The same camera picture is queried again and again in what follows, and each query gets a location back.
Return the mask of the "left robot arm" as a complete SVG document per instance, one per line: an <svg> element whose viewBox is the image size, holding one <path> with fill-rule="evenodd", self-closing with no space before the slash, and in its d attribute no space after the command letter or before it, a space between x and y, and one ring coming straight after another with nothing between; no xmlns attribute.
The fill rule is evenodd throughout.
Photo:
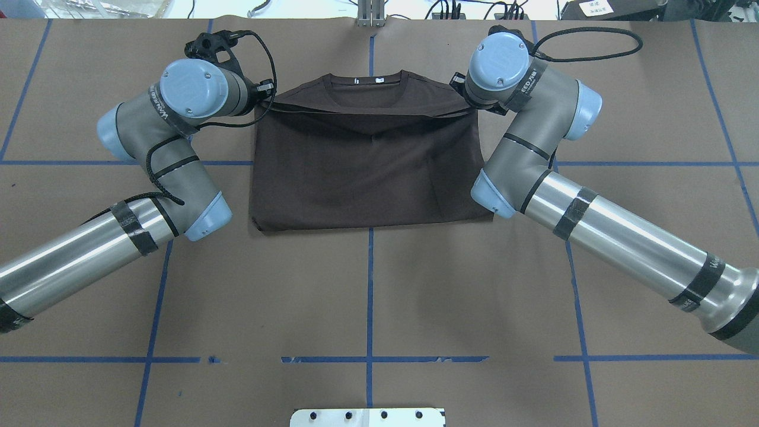
<svg viewBox="0 0 759 427"><path fill-rule="evenodd" d="M2 332L104 276L184 236L198 241L224 227L231 209L193 149L214 118L243 116L276 94L277 78L252 82L233 62L180 59L143 94L98 120L103 146L133 160L152 191L116 200L76 228L2 266Z"/></svg>

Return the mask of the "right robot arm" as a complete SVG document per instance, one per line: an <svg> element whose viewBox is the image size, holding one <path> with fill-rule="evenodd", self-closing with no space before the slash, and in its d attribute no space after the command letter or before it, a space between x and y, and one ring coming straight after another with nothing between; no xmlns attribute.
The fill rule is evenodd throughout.
<svg viewBox="0 0 759 427"><path fill-rule="evenodd" d="M515 113L471 188L475 202L505 218L524 214L694 314L716 340L757 355L757 269L733 267L551 170L560 141L578 140L599 116L597 92L502 26L450 84L474 108Z"/></svg>

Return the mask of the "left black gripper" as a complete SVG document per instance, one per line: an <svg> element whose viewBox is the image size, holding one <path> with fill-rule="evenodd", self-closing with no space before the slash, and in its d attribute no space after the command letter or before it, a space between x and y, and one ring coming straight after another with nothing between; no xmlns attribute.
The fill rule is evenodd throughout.
<svg viewBox="0 0 759 427"><path fill-rule="evenodd" d="M276 94L276 81L269 78L258 83L243 78L240 95L240 116L251 113L255 106Z"/></svg>

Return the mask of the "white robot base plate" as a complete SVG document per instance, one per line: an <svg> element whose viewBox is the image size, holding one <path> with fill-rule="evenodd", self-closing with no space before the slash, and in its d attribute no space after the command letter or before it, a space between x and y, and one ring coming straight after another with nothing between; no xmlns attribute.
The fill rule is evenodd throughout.
<svg viewBox="0 0 759 427"><path fill-rule="evenodd" d="M290 426L447 426L445 410L380 407L296 410Z"/></svg>

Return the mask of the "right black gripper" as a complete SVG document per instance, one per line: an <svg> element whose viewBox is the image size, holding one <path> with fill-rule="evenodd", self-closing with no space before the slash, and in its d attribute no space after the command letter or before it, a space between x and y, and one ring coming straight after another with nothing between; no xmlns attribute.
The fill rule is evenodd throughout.
<svg viewBox="0 0 759 427"><path fill-rule="evenodd" d="M462 73L455 72L449 84L472 108L488 111L489 113L500 114L501 116L506 116L508 114L507 109L501 105L501 102L483 100L472 94L467 86L467 78Z"/></svg>

